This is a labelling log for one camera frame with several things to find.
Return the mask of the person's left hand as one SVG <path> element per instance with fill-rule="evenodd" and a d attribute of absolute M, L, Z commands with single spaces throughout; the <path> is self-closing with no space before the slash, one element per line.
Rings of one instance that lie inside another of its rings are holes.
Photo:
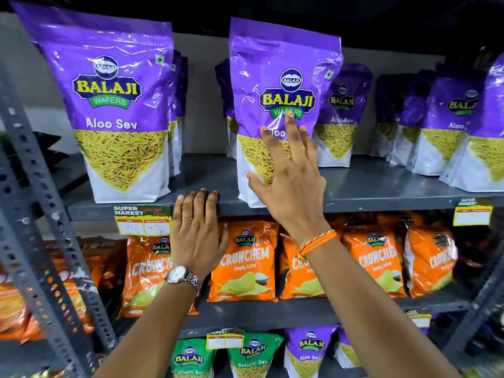
<path fill-rule="evenodd" d="M 218 192 L 207 192 L 206 224 L 200 231 L 192 230 L 193 199 L 196 193 L 190 192 L 184 197 L 179 232 L 172 233 L 171 225 L 171 259 L 173 267 L 185 266 L 204 281 L 223 259 L 219 256 Z"/>

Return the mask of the person's right hand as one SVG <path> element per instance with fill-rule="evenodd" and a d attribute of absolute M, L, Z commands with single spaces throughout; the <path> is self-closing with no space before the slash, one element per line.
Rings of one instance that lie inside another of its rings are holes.
<path fill-rule="evenodd" d="M 330 230 L 324 218 L 326 180 L 319 173 L 318 149 L 304 126 L 298 127 L 305 145 L 306 164 L 297 165 L 266 127 L 261 136 L 272 158 L 276 180 L 276 209 L 268 209 L 299 248 Z"/>

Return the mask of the purple snack packet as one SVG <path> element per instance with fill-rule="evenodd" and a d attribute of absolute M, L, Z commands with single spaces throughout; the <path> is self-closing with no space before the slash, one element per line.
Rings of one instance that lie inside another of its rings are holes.
<path fill-rule="evenodd" d="M 264 184 L 274 177 L 261 128 L 268 128 L 290 156 L 283 116 L 292 111 L 296 125 L 312 136 L 322 98 L 343 61 L 338 36 L 231 18 L 229 67 L 238 124 L 238 197 L 250 208 L 265 205 L 250 189 L 247 174 L 255 173 Z"/>

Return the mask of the person's right forearm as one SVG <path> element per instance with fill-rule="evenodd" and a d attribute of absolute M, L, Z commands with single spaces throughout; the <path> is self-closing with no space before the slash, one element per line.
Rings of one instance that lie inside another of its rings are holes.
<path fill-rule="evenodd" d="M 369 378 L 461 378 L 329 231 L 301 250 Z"/>

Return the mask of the person's left forearm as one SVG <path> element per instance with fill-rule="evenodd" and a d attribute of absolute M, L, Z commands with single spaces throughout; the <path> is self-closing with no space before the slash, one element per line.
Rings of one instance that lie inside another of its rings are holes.
<path fill-rule="evenodd" d="M 165 283 L 92 378 L 164 378 L 197 296 L 189 282 Z"/>

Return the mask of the row of orange chip packets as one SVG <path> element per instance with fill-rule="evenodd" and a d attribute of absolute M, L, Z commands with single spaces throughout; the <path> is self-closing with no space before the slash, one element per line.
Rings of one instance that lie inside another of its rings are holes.
<path fill-rule="evenodd" d="M 379 213 L 376 224 L 350 225 L 349 219 L 330 220 L 337 240 L 371 278 L 408 309 L 416 306 L 456 307 L 443 298 L 453 280 L 458 250 L 442 225 L 425 225 L 418 215 Z M 238 221 L 228 224 L 226 254 L 211 273 L 207 302 L 283 302 L 325 297 L 310 264 L 279 224 Z M 123 284 L 118 318 L 139 318 L 160 292 L 171 271 L 169 237 L 129 236 L 127 239 L 77 237 L 91 277 L 99 289 Z M 434 304 L 421 299 L 434 295 Z"/>

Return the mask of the green and yellow price label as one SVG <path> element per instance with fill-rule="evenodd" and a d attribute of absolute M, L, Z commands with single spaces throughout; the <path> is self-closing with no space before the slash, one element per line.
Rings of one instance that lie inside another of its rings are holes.
<path fill-rule="evenodd" d="M 120 235 L 168 236 L 171 232 L 172 207 L 152 204 L 112 207 Z"/>

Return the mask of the silver wristwatch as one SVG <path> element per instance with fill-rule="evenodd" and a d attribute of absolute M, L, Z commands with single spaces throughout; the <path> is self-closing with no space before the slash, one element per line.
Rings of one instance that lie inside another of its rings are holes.
<path fill-rule="evenodd" d="M 168 283 L 170 285 L 176 285 L 179 283 L 188 283 L 193 288 L 196 289 L 197 296 L 199 296 L 199 294 L 201 292 L 202 285 L 203 285 L 203 283 L 199 279 L 199 277 L 196 274 L 192 273 L 192 271 L 190 271 L 185 266 L 173 267 L 166 274 L 164 280 L 166 283 Z"/>

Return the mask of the row of purple snack bags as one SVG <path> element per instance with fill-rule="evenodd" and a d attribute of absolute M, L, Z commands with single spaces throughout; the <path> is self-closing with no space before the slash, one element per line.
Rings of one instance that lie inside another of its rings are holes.
<path fill-rule="evenodd" d="M 10 3 L 60 89 L 95 202 L 153 203 L 168 194 L 180 172 L 186 113 L 176 110 L 186 105 L 187 69 L 171 23 Z M 216 73 L 236 160 L 229 65 L 228 51 Z M 343 61 L 324 94 L 312 133 L 318 167 L 349 165 L 369 78 L 362 64 Z M 487 72 L 441 63 L 381 75 L 375 97 L 375 156 L 467 192 L 504 192 L 504 53 Z"/>

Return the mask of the grey metal shelf board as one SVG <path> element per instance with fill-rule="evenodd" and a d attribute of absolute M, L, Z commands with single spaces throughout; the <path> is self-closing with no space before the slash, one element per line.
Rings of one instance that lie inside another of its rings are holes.
<path fill-rule="evenodd" d="M 349 168 L 328 167 L 320 172 L 327 182 L 325 213 L 452 209 L 463 198 L 478 197 L 504 208 L 504 192 L 468 193 L 369 156 L 352 157 Z M 205 188 L 218 191 L 220 216 L 269 214 L 266 208 L 250 208 L 238 198 L 236 161 L 225 155 L 183 155 L 181 173 L 171 179 L 169 188 L 171 193 L 150 205 L 173 206 L 177 196 Z"/>
<path fill-rule="evenodd" d="M 404 311 L 428 309 L 432 312 L 467 311 L 471 294 L 457 283 L 420 298 L 396 298 Z M 197 304 L 198 315 L 190 315 L 180 332 L 181 339 L 205 337 L 207 333 L 240 328 L 245 332 L 322 326 L 340 321 L 326 298 L 299 298 L 271 301 L 209 303 L 204 298 Z"/>

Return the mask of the green snack packet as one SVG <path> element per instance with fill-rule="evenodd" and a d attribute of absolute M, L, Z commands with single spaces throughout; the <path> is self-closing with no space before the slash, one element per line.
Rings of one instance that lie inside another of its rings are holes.
<path fill-rule="evenodd" d="M 228 349 L 233 378 L 266 378 L 283 341 L 274 333 L 245 333 L 242 347 Z"/>
<path fill-rule="evenodd" d="M 206 349 L 206 340 L 181 339 L 175 344 L 169 369 L 173 378 L 214 378 L 215 350 Z"/>

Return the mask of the grey slotted metal upright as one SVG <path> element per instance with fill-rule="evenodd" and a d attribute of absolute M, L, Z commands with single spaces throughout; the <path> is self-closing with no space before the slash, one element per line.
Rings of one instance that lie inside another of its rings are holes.
<path fill-rule="evenodd" d="M 504 242 L 500 244 L 497 255 L 498 258 L 486 274 L 469 310 L 443 345 L 443 355 L 455 366 L 458 366 L 467 343 L 490 315 L 493 307 L 504 301 Z"/>
<path fill-rule="evenodd" d="M 31 204 L 23 200 L 0 149 L 0 261 L 69 376 L 89 378 L 97 367 L 93 347 L 54 262 L 41 247 Z"/>
<path fill-rule="evenodd" d="M 14 83 L 1 58 L 0 117 L 27 174 L 32 191 L 66 260 L 66 265 L 74 274 L 76 285 L 81 292 L 103 349 L 109 354 L 117 345 L 117 337 L 113 332 L 97 286 L 91 277 L 60 193 L 43 158 Z"/>

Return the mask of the small purple snack pouch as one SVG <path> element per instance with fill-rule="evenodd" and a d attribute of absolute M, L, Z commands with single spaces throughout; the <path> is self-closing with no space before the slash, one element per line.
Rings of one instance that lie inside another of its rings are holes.
<path fill-rule="evenodd" d="M 284 368 L 288 378 L 318 378 L 337 325 L 285 328 Z"/>
<path fill-rule="evenodd" d="M 334 358 L 343 369 L 354 369 L 362 367 L 355 349 L 341 324 L 337 327 L 337 342 L 335 346 Z"/>

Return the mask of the pile of dark packets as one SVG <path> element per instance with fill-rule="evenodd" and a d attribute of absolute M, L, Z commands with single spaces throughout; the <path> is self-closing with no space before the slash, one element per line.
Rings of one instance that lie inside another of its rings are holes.
<path fill-rule="evenodd" d="M 494 271 L 502 254 L 504 213 L 493 214 L 489 225 L 453 227 L 458 248 L 455 280 L 471 290 L 478 290 Z"/>

